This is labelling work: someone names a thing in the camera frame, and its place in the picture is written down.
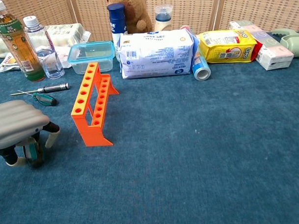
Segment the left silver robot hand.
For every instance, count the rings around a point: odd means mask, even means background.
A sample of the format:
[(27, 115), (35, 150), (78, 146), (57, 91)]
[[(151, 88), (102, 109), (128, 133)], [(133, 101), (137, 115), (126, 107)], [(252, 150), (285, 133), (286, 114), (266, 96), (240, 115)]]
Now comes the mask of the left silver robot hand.
[(60, 127), (48, 116), (23, 100), (0, 104), (0, 155), (7, 165), (15, 167), (29, 163), (33, 168), (42, 166), (45, 156), (39, 142), (41, 131), (49, 132), (45, 147), (52, 147)]

